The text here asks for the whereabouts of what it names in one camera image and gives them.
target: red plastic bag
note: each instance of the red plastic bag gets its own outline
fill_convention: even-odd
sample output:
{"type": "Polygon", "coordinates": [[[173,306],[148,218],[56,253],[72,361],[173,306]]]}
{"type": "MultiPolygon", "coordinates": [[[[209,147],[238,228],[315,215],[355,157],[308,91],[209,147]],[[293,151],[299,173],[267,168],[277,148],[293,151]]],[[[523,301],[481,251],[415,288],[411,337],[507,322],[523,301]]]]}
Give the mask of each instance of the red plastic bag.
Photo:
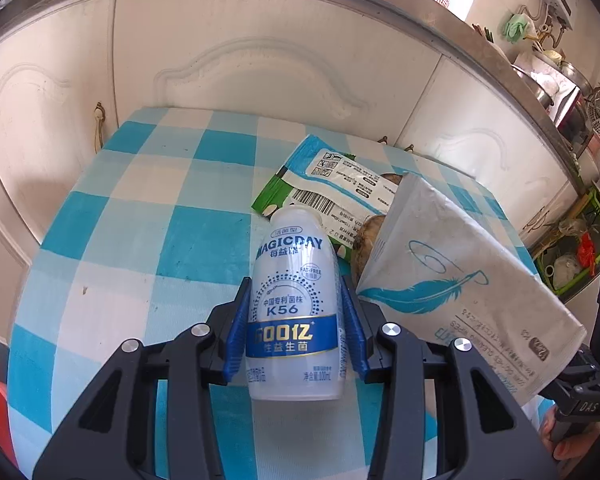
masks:
{"type": "Polygon", "coordinates": [[[584,233],[578,246],[578,261],[582,267],[589,267],[589,274],[596,275],[596,249],[589,233],[584,233]]]}

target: metal screw head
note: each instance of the metal screw head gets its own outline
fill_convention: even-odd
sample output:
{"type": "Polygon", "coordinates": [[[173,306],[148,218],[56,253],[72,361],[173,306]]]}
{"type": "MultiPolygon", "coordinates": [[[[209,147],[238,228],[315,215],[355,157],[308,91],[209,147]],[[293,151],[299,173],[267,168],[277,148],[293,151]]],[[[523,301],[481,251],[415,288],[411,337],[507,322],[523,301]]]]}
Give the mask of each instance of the metal screw head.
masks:
{"type": "Polygon", "coordinates": [[[459,337],[456,339],[454,341],[454,346],[461,352],[468,352],[473,347],[471,341],[464,337],[459,337]]]}
{"type": "Polygon", "coordinates": [[[197,337],[203,337],[211,332],[211,328],[206,323],[198,323],[191,327],[191,333],[197,337]]]}
{"type": "Polygon", "coordinates": [[[382,331],[390,336],[396,336],[400,333],[400,326],[395,323],[385,323],[382,325],[382,331]]]}
{"type": "Polygon", "coordinates": [[[140,343],[138,342],[138,339],[127,339],[122,343],[122,351],[130,354],[131,352],[138,350],[139,346],[140,343]]]}

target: blue gripper pad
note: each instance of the blue gripper pad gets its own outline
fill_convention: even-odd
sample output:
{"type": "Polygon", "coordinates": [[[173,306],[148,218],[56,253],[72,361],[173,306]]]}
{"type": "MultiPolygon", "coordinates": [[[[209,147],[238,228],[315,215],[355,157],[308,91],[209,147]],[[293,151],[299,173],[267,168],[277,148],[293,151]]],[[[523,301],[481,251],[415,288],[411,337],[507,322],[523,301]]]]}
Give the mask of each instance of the blue gripper pad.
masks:
{"type": "Polygon", "coordinates": [[[240,363],[242,362],[244,345],[247,341],[247,313],[249,311],[250,301],[251,281],[249,282],[245,293],[242,295],[240,304],[235,311],[234,321],[232,322],[229,334],[226,337],[226,355],[224,358],[222,375],[227,383],[229,383],[232,377],[238,372],[240,363]]]}
{"type": "Polygon", "coordinates": [[[349,289],[345,282],[340,278],[340,290],[342,292],[342,313],[344,316],[344,330],[347,337],[347,347],[351,365],[358,373],[360,379],[365,380],[369,372],[369,363],[366,358],[366,339],[362,329],[362,324],[358,319],[358,314],[353,306],[349,289]]]}

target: barcode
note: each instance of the barcode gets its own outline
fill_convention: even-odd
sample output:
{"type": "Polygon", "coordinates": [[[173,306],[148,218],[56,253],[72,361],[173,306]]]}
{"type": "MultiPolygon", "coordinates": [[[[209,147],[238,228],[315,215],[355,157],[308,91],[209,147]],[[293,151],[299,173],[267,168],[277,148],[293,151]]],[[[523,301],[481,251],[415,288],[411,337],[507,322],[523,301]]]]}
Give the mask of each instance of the barcode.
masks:
{"type": "Polygon", "coordinates": [[[325,215],[331,213],[333,206],[336,205],[335,202],[323,197],[318,193],[314,193],[313,191],[305,191],[302,189],[296,189],[294,191],[293,199],[298,200],[298,202],[309,207],[313,207],[325,215]]]}

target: blue feather print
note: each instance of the blue feather print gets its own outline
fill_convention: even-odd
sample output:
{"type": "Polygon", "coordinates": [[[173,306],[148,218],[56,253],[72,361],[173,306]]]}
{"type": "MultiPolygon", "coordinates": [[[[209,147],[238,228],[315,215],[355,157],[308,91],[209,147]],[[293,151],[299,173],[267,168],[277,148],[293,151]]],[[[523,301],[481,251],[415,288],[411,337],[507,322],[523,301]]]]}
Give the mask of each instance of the blue feather print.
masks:
{"type": "Polygon", "coordinates": [[[481,270],[472,272],[460,280],[432,280],[429,282],[416,283],[410,288],[404,290],[390,290],[387,288],[367,288],[360,292],[360,296],[365,296],[370,300],[382,301],[392,309],[407,314],[426,314],[436,310],[447,301],[457,300],[462,292],[462,286],[481,274],[485,283],[489,283],[487,277],[481,270]]]}

